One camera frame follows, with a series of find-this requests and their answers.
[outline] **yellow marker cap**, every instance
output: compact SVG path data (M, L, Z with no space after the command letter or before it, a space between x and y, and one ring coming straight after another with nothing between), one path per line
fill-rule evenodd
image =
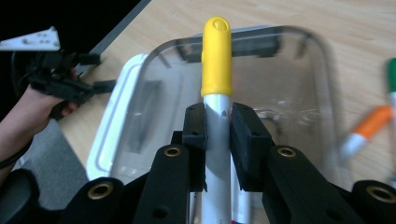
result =
M222 17L209 19L204 27L201 95L231 96L231 28Z

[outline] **marker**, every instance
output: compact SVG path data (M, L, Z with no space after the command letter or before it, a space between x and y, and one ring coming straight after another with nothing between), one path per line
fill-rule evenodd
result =
M222 17L209 19L204 27L202 88L206 118L205 176L202 223L231 223L230 96L231 29Z
M389 61L388 64L388 78L389 78L389 99L390 105L392 106L392 126L393 126L393 155L392 163L396 164L396 58ZM396 167L393 167L393 177L390 180L391 185L396 188Z
M348 160L369 141L374 134L390 121L392 108L388 105L377 107L364 121L362 121L341 145L341 159Z
M232 223L233 224L248 224L251 214L251 193L241 189L236 174L235 165L231 158L231 192L232 192Z

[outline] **black cable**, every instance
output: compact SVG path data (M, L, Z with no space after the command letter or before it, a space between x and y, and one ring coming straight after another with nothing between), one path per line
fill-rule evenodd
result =
M29 141L29 143L21 150L19 150L17 153L9 157L8 159L4 161L0 161L0 170L8 167L9 165L13 164L16 162L20 157L22 157L26 151L29 149L30 145L32 145L33 138L32 140Z

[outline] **white marker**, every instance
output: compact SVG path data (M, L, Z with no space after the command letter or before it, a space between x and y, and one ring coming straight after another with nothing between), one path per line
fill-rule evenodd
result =
M231 223L230 96L231 29L221 17L204 28L202 89L206 118L206 184L202 194L202 223Z

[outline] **finger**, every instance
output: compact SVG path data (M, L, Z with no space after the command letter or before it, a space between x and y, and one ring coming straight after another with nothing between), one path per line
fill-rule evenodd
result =
M79 105L76 104L76 103L70 102L70 103L67 105L67 107L68 107L69 109L71 109L71 110L76 110L76 109L79 107Z
M62 116L66 117L66 116L70 115L72 112L73 112L73 110L70 109L70 108L67 106L67 107L65 107L65 108L62 110Z

